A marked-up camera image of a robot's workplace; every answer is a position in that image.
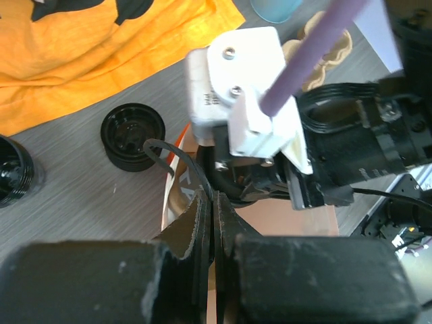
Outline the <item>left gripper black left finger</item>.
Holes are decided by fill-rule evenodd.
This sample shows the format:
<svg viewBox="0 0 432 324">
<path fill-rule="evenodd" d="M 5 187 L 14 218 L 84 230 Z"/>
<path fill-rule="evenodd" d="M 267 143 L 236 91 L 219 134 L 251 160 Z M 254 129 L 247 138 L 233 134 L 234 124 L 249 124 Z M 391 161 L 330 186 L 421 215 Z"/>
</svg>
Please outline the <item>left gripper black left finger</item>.
<svg viewBox="0 0 432 324">
<path fill-rule="evenodd" d="M 150 241 L 33 242 L 1 266 L 2 323 L 205 323 L 212 204 Z"/>
</svg>

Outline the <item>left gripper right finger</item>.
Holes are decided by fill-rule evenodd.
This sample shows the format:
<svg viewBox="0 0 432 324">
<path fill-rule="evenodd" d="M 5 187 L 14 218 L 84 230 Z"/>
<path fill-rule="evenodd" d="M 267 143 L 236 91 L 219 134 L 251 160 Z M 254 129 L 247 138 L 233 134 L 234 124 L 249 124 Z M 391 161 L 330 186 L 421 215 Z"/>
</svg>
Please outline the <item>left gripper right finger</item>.
<svg viewBox="0 0 432 324">
<path fill-rule="evenodd" d="M 213 195 L 218 323 L 414 323 L 422 306 L 392 246 L 264 236 Z"/>
</svg>

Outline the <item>orange paper bag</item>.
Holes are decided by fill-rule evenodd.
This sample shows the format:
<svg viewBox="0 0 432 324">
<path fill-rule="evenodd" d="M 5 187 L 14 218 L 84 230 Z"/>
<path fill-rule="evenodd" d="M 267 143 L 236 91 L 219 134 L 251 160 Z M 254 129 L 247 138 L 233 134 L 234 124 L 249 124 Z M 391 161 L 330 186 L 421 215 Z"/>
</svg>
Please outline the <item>orange paper bag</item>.
<svg viewBox="0 0 432 324">
<path fill-rule="evenodd" d="M 230 304 L 222 311 L 216 288 L 215 266 L 204 266 L 200 258 L 211 258 L 212 204 L 207 195 L 192 184 L 192 172 L 173 153 L 169 164 L 175 173 L 167 178 L 161 240 L 169 246 L 176 266 L 163 297 L 161 323 L 292 323 L 281 313 L 281 294 L 265 294 L 253 306 L 242 306 L 235 313 Z M 339 233 L 332 207 L 294 211 L 286 200 L 260 200 L 249 207 L 225 209 L 241 224 L 264 236 L 336 236 Z"/>
</svg>

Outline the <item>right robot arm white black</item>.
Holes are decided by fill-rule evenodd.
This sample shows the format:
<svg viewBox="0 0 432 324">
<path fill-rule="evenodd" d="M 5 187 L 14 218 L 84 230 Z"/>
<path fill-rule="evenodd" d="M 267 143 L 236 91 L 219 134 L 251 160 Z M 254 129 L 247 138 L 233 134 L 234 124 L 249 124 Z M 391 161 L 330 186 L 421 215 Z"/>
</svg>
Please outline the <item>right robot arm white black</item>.
<svg viewBox="0 0 432 324">
<path fill-rule="evenodd" d="M 376 82 L 326 84 L 296 97 L 305 135 L 306 175 L 277 154 L 264 167 L 228 151 L 228 130 L 198 148 L 198 178 L 245 207 L 288 200 L 297 209 L 348 206 L 355 183 L 431 162 L 431 2 L 386 1 L 402 69 Z"/>
</svg>

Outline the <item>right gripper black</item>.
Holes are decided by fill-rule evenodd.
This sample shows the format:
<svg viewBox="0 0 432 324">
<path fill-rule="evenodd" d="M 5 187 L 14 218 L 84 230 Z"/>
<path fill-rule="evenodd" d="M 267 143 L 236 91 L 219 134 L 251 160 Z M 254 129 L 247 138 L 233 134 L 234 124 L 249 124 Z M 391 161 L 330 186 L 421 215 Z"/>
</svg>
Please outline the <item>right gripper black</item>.
<svg viewBox="0 0 432 324">
<path fill-rule="evenodd" d="M 349 205 L 352 185 L 407 168 L 404 108 L 410 96 L 383 83 L 328 84 L 297 99 L 313 173 L 304 175 L 281 153 L 268 167 L 229 154 L 227 128 L 197 159 L 212 187 L 237 207 L 269 198 L 296 209 Z"/>
</svg>

